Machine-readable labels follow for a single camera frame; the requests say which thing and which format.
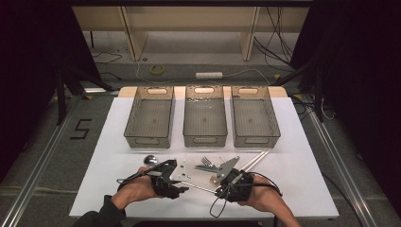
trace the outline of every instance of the gray carpet floor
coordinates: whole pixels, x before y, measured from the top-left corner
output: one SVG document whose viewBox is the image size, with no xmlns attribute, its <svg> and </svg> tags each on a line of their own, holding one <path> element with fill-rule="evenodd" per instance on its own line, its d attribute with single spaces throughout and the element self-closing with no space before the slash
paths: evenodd
<svg viewBox="0 0 401 227">
<path fill-rule="evenodd" d="M 274 75 L 280 74 L 282 77 L 287 74 L 282 71 L 271 69 L 267 66 L 250 65 L 166 65 L 166 72 L 159 77 L 149 73 L 150 64 L 140 65 L 138 77 L 136 76 L 136 64 L 98 64 L 97 65 L 103 81 L 120 88 L 123 86 L 155 85 L 161 81 L 170 81 L 168 85 L 185 85 L 187 83 L 210 83 L 210 81 L 199 81 L 195 79 L 196 72 L 223 72 L 223 75 L 232 75 L 246 69 L 257 69 L 266 78 L 273 82 Z M 248 71 L 243 74 L 232 76 L 226 79 L 215 79 L 215 83 L 220 84 L 266 84 L 266 81 L 255 71 Z M 285 85 L 288 93 L 297 91 L 294 81 Z M 85 87 L 95 87 L 91 83 L 82 82 Z M 59 142 L 45 173 L 43 174 L 39 187 L 56 189 L 56 192 L 35 191 L 31 198 L 18 226 L 70 226 L 75 219 L 68 216 L 76 192 L 84 177 L 86 169 L 90 163 L 92 154 L 95 150 L 97 139 L 101 133 L 103 124 L 110 110 L 114 96 L 91 96 L 83 98 L 78 102 L 77 108 L 71 115 L 69 124 Z M 57 122 L 57 102 L 52 100 L 43 115 L 35 133 L 27 144 L 26 151 L 21 153 L 18 160 L 14 163 L 6 179 L 1 182 L 0 194 L 0 217 L 4 217 L 12 205 L 13 200 L 18 195 L 18 188 L 24 185 L 29 173 L 36 165 L 40 155 L 44 151 L 47 141 L 53 133 Z M 323 142 L 313 127 L 311 119 L 307 113 L 300 114 L 302 125 L 305 129 L 306 137 L 315 154 L 318 165 L 323 173 L 329 176 L 342 190 L 340 178 L 333 167 Z M 75 131 L 75 127 L 80 119 L 91 119 L 81 123 L 81 126 L 89 129 L 85 139 L 73 140 L 71 137 L 82 136 L 84 132 Z M 393 211 L 387 198 L 375 182 L 363 161 L 356 156 L 357 151 L 350 140 L 345 127 L 342 125 L 340 116 L 333 120 L 326 120 L 324 125 L 329 130 L 333 141 L 338 147 L 340 154 L 349 168 L 352 176 L 357 182 L 364 199 L 372 209 L 373 216 L 378 226 L 401 226 L 400 218 Z M 326 182 L 329 191 L 337 205 L 340 216 L 335 219 L 301 219 L 303 226 L 358 226 L 357 219 L 349 204 L 340 195 L 339 191 L 330 183 Z M 125 220 L 124 226 L 132 226 L 134 220 Z M 271 220 L 264 223 L 265 226 L 272 226 Z"/>
</svg>

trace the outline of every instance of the finger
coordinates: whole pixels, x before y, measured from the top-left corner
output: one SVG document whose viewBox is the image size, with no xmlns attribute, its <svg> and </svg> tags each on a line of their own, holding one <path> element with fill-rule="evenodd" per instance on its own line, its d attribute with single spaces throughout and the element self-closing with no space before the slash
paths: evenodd
<svg viewBox="0 0 401 227">
<path fill-rule="evenodd" d="M 149 166 L 140 166 L 140 167 L 138 168 L 138 172 L 146 171 L 146 170 L 148 170 L 148 169 L 150 169 Z"/>
</svg>

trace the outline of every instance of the white table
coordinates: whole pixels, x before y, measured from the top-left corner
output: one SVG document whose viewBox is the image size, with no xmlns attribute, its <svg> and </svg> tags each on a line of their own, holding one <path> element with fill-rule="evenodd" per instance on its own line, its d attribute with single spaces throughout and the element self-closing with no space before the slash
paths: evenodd
<svg viewBox="0 0 401 227">
<path fill-rule="evenodd" d="M 88 211 L 98 211 L 104 195 L 113 195 L 118 187 L 116 179 L 129 177 L 143 166 L 143 159 L 154 154 L 159 161 L 176 158 L 185 159 L 189 183 L 215 189 L 209 182 L 213 173 L 196 170 L 192 166 L 201 164 L 201 157 L 221 163 L 219 157 L 229 160 L 239 156 L 235 167 L 241 168 L 255 157 L 261 149 L 234 148 L 230 100 L 225 98 L 228 136 L 224 148 L 186 148 L 183 144 L 183 98 L 176 98 L 171 147 L 169 149 L 130 148 L 124 137 L 133 98 L 114 99 L 107 120 L 100 134 L 94 155 L 80 186 L 71 210 L 71 217 L 80 217 Z M 290 98 L 272 99 L 273 108 L 281 131 L 281 137 L 270 154 L 252 171 L 260 172 L 275 181 L 282 190 L 288 206 L 297 218 L 336 218 L 339 213 L 330 196 L 318 168 L 312 150 L 306 140 Z M 209 209 L 216 197 L 209 192 L 190 188 L 176 200 L 151 199 L 130 204 L 128 218 L 138 219 L 215 219 Z M 223 200 L 215 205 L 214 214 L 221 209 Z M 270 213 L 258 212 L 251 207 L 229 203 L 220 219 L 262 219 L 272 217 Z"/>
</svg>

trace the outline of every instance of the metal bracket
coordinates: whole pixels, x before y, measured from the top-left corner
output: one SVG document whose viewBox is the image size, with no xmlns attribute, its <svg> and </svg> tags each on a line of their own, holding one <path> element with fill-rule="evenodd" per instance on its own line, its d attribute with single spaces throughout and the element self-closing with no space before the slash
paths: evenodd
<svg viewBox="0 0 401 227">
<path fill-rule="evenodd" d="M 235 158 L 230 159 L 229 161 L 218 166 L 216 179 L 213 180 L 213 182 L 220 183 L 222 180 L 224 180 L 238 161 L 239 161 L 239 156 L 236 156 Z"/>
<path fill-rule="evenodd" d="M 177 166 L 169 178 L 173 182 L 185 182 L 189 180 L 189 176 L 186 173 L 185 160 L 183 160 L 181 163 L 177 163 Z"/>
</svg>

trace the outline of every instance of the metal rail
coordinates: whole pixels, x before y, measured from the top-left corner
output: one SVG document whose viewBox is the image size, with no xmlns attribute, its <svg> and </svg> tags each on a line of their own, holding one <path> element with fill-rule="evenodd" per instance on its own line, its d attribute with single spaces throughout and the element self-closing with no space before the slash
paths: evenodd
<svg viewBox="0 0 401 227">
<path fill-rule="evenodd" d="M 349 200 L 354 205 L 357 215 L 359 216 L 364 227 L 373 227 L 377 226 L 375 219 L 372 215 L 372 211 L 369 208 L 368 204 L 364 200 L 362 194 L 360 193 L 356 182 L 354 181 L 351 173 L 349 172 L 347 166 L 342 161 L 339 151 L 334 145 L 333 140 L 330 137 L 329 132 L 327 131 L 324 123 L 322 123 L 315 113 L 309 114 L 313 125 L 319 136 L 322 139 L 324 147 L 330 157 L 331 162 L 333 163 L 334 168 L 337 171 L 337 174 L 340 177 L 341 183 L 344 186 L 344 189 L 349 197 Z"/>
<path fill-rule="evenodd" d="M 32 197 L 32 194 L 38 185 L 40 179 L 42 178 L 44 171 L 48 163 L 50 162 L 53 153 L 55 152 L 60 139 L 61 135 L 63 134 L 65 127 L 68 125 L 69 119 L 77 104 L 79 103 L 79 97 L 74 96 L 71 99 L 71 103 L 69 104 L 69 110 L 67 112 L 67 116 L 64 118 L 62 123 L 56 127 L 54 130 L 49 142 L 47 143 L 44 152 L 42 153 L 38 163 L 35 165 L 32 173 L 29 175 L 28 179 L 26 180 L 26 184 L 22 188 L 21 192 L 15 199 L 13 205 L 10 207 L 6 214 L 6 218 L 2 222 L 2 227 L 11 227 L 16 226 L 18 221 L 21 219 L 22 214 L 24 213 L 27 204 Z"/>
</svg>

